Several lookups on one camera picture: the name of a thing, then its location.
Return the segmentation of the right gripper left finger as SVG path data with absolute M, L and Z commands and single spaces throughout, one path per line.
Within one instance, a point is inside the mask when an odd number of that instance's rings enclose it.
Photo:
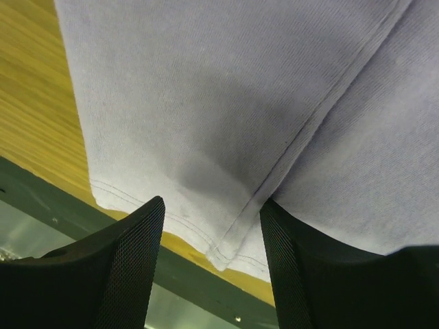
M 161 244 L 156 196 L 40 258 L 1 263 L 2 328 L 143 328 Z

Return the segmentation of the purple t shirt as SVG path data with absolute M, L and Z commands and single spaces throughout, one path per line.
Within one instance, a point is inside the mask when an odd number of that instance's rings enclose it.
M 437 1 L 57 1 L 99 206 L 268 280 L 273 199 L 376 254 L 438 242 Z

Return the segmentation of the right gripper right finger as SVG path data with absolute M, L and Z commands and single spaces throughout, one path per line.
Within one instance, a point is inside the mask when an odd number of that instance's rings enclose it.
M 437 246 L 366 252 L 272 200 L 260 219 L 281 328 L 438 327 Z

